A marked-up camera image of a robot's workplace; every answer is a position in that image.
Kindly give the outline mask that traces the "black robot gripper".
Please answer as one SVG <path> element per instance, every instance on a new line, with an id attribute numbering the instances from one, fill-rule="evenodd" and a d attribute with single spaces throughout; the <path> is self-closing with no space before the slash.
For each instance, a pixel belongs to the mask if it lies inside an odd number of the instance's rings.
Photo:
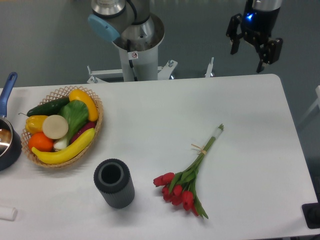
<path id="1" fill-rule="evenodd" d="M 247 0 L 243 16 L 238 13 L 230 18 L 226 36 L 231 42 L 230 54 L 238 52 L 240 39 L 243 39 L 256 48 L 259 56 L 257 73 L 264 70 L 265 65 L 271 65 L 279 60 L 283 39 L 272 38 L 272 30 L 275 26 L 281 0 Z"/>

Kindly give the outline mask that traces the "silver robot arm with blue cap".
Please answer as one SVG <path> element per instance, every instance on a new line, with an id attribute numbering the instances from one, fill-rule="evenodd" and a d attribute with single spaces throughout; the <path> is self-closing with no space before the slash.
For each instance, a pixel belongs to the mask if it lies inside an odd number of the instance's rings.
<path id="1" fill-rule="evenodd" d="M 252 45 L 259 56 L 258 73 L 280 57 L 283 39 L 272 38 L 272 30 L 281 5 L 280 0 L 248 0 L 243 13 L 230 18 L 226 30 L 230 53 L 238 52 L 241 39 Z M 140 58 L 139 53 L 157 49 L 164 38 L 164 25 L 150 12 L 148 0 L 93 0 L 91 8 L 90 28 L 129 54 L 127 62 L 132 71 L 132 61 Z"/>

